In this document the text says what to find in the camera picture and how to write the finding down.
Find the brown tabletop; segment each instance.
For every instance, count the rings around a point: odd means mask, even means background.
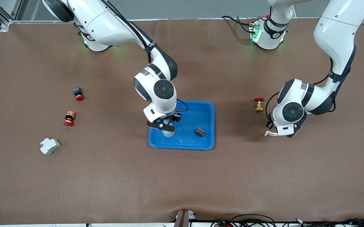
[[[254,111],[253,98],[289,79],[326,76],[316,22],[294,19],[271,51],[231,21],[137,23],[178,63],[178,97],[214,103],[211,151],[149,146],[148,102],[133,88],[147,64],[139,46],[94,53],[72,24],[12,24],[0,36],[0,224],[166,222],[180,209],[364,218],[364,25],[335,112],[310,116],[286,138],[264,137],[266,117]],[[73,127],[63,125],[67,111],[77,112]],[[45,137],[62,144],[50,156],[39,151]]]

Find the gray floor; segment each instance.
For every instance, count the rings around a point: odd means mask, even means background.
[[[206,17],[257,17],[269,12],[265,0],[110,0],[128,19],[196,19]],[[329,0],[315,0],[295,6],[298,17],[319,17]],[[57,20],[41,0],[27,0],[22,20]]]

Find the white robotic arm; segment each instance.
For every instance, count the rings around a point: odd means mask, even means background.
[[[134,77],[134,88],[146,101],[144,109],[151,128],[174,132],[176,89],[171,80],[178,73],[178,65],[156,42],[133,22],[127,21],[106,0],[43,0],[52,15],[80,29],[86,45],[93,51],[103,51],[121,43],[136,43],[149,56],[149,63]]]
[[[331,112],[336,95],[350,72],[356,53],[354,36],[364,19],[364,0],[331,0],[314,31],[314,39],[331,60],[324,87],[292,79],[284,84],[277,97],[278,105],[268,115],[267,135],[292,137],[307,115]]]

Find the red button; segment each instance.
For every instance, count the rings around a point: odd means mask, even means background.
[[[83,96],[81,96],[81,95],[77,95],[76,96],[76,100],[77,101],[82,101],[84,99],[84,97]]]

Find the blue tray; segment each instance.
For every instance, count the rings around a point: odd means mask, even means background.
[[[149,144],[153,148],[170,148],[208,151],[214,146],[214,105],[205,101],[184,101],[189,109],[181,112],[182,118],[173,125],[175,134],[166,137],[162,131],[150,128]],[[181,102],[176,109],[185,109]],[[196,135],[196,128],[205,131],[203,137]]]

